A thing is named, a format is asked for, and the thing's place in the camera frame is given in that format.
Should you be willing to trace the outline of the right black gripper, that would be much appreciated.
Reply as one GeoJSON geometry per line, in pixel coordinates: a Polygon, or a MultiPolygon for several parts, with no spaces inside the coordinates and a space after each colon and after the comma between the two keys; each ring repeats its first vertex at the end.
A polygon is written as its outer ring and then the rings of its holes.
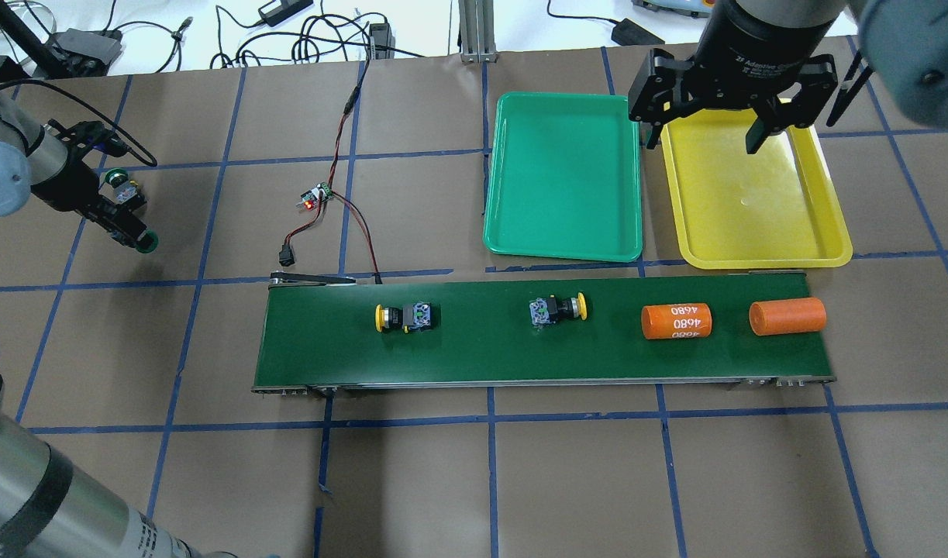
{"type": "Polygon", "coordinates": [[[836,1],[716,2],[690,57],[667,47],[644,57],[627,115],[643,123],[645,149],[659,146],[663,125],[707,109],[754,110],[746,154],[779,129],[811,125],[838,85],[834,57],[817,53],[838,15],[836,1]]]}

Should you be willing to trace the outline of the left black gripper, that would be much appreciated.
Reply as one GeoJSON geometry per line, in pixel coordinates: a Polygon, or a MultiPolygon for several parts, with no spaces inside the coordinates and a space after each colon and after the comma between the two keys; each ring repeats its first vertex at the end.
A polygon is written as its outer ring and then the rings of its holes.
{"type": "Polygon", "coordinates": [[[101,226],[122,245],[134,245],[147,225],[140,213],[147,205],[120,205],[112,187],[84,162],[98,150],[111,157],[129,154],[129,145],[101,121],[65,127],[50,120],[34,143],[32,195],[59,212],[76,212],[101,226]]]}

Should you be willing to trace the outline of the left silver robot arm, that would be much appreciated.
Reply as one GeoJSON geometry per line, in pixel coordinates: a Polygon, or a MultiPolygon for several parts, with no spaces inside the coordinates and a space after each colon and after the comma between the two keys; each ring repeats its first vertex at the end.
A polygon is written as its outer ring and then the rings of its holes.
{"type": "Polygon", "coordinates": [[[91,151],[109,157],[130,154],[144,165],[156,166],[136,139],[62,88],[30,78],[0,84],[0,216],[19,211],[35,195],[56,211],[76,212],[97,223],[117,243],[140,253],[154,251],[158,236],[140,220],[147,204],[140,184],[120,168],[99,177],[84,162],[91,151]],[[79,103],[97,119],[71,127],[51,119],[44,125],[5,93],[18,84],[45,86],[79,103]]]}

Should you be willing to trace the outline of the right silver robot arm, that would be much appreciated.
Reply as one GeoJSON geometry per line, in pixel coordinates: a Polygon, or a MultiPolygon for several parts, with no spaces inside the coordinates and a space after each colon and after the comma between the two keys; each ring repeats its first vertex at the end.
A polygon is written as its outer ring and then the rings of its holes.
{"type": "Polygon", "coordinates": [[[627,115],[652,149],[676,119],[750,109],[754,154],[826,105],[834,125],[872,74],[906,118],[948,129],[948,1],[718,1],[690,59],[647,54],[627,115]]]}

